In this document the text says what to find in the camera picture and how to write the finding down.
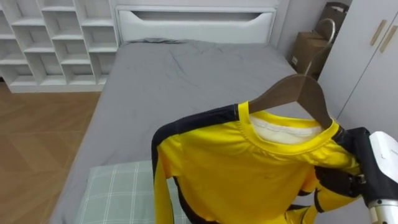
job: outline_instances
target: shelf compartment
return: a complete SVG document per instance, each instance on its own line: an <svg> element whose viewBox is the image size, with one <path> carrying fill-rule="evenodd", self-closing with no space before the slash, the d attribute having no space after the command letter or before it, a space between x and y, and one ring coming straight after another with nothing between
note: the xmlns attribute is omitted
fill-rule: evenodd
<svg viewBox="0 0 398 224"><path fill-rule="evenodd" d="M6 17L2 11L0 11L0 39L14 39L11 27L8 25Z"/></svg>
<svg viewBox="0 0 398 224"><path fill-rule="evenodd" d="M115 53L91 53L90 59L98 84L104 84L111 73L116 58Z"/></svg>
<svg viewBox="0 0 398 224"><path fill-rule="evenodd" d="M27 65L16 40L4 40L0 45L0 65Z"/></svg>
<svg viewBox="0 0 398 224"><path fill-rule="evenodd" d="M75 12L43 12L53 40L83 40Z"/></svg>
<svg viewBox="0 0 398 224"><path fill-rule="evenodd" d="M113 27L84 27L83 35L89 52L117 52Z"/></svg>
<svg viewBox="0 0 398 224"><path fill-rule="evenodd" d="M55 49L62 65L89 65L84 41L82 40L55 40Z"/></svg>
<svg viewBox="0 0 398 224"><path fill-rule="evenodd" d="M37 0L39 7L45 12L73 12L73 0Z"/></svg>
<svg viewBox="0 0 398 224"><path fill-rule="evenodd" d="M62 65L70 85L95 85L90 65Z"/></svg>
<svg viewBox="0 0 398 224"><path fill-rule="evenodd" d="M95 19L83 19L81 22L82 27L113 27L112 19L103 19L103 18L95 18Z"/></svg>
<svg viewBox="0 0 398 224"><path fill-rule="evenodd" d="M81 26L113 26L108 0L81 0L76 2Z"/></svg>
<svg viewBox="0 0 398 224"><path fill-rule="evenodd" d="M5 0L6 16L12 26L44 26L44 20L36 1Z"/></svg>
<svg viewBox="0 0 398 224"><path fill-rule="evenodd" d="M0 73L9 86L37 85L27 65L0 65Z"/></svg>
<svg viewBox="0 0 398 224"><path fill-rule="evenodd" d="M15 27L14 32L24 52L54 52L45 27Z"/></svg>
<svg viewBox="0 0 398 224"><path fill-rule="evenodd" d="M26 59L40 85L66 85L55 53L28 53Z"/></svg>
<svg viewBox="0 0 398 224"><path fill-rule="evenodd" d="M0 40L15 40L14 34L0 34Z"/></svg>

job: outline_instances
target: bed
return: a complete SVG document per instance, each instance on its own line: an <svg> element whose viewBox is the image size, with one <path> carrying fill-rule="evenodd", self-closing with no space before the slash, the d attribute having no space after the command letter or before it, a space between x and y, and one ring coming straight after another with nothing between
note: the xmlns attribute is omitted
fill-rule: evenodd
<svg viewBox="0 0 398 224"><path fill-rule="evenodd" d="M115 9L123 44L52 224L74 223L91 167L148 160L152 136L163 124L251 100L295 73L275 49L275 8ZM271 112L308 117L295 104Z"/></svg>

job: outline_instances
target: green checkered pillowcase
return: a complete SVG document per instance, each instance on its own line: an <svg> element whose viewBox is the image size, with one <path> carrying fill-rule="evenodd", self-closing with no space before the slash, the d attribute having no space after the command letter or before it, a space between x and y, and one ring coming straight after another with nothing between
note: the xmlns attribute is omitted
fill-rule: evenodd
<svg viewBox="0 0 398 224"><path fill-rule="evenodd" d="M75 224L155 223L152 176L151 161L92 168ZM177 186L168 185L175 224L189 224Z"/></svg>

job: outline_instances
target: gray bed sheet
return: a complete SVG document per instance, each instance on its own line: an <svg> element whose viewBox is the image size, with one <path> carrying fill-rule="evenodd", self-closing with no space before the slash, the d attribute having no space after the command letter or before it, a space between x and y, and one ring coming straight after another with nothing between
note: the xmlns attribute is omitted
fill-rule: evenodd
<svg viewBox="0 0 398 224"><path fill-rule="evenodd" d="M161 39L124 44L50 223L74 223L91 167L149 160L152 136L162 125L254 99L293 73L285 58L269 45ZM274 108L271 113L309 117L297 104ZM311 201L301 198L306 204ZM367 215L361 205L356 202L348 210ZM353 219L344 210L337 212L326 213L325 218L320 215L317 222L369 223L361 216Z"/></svg>

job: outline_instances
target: white headboard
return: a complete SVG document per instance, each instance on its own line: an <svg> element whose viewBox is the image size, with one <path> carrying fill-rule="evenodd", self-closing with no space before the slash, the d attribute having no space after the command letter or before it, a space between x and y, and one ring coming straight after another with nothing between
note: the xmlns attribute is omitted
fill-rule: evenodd
<svg viewBox="0 0 398 224"><path fill-rule="evenodd" d="M275 4L272 7L214 7L111 3L119 44L143 38L166 38L234 44L270 42L275 47L288 5L289 2L281 12Z"/></svg>

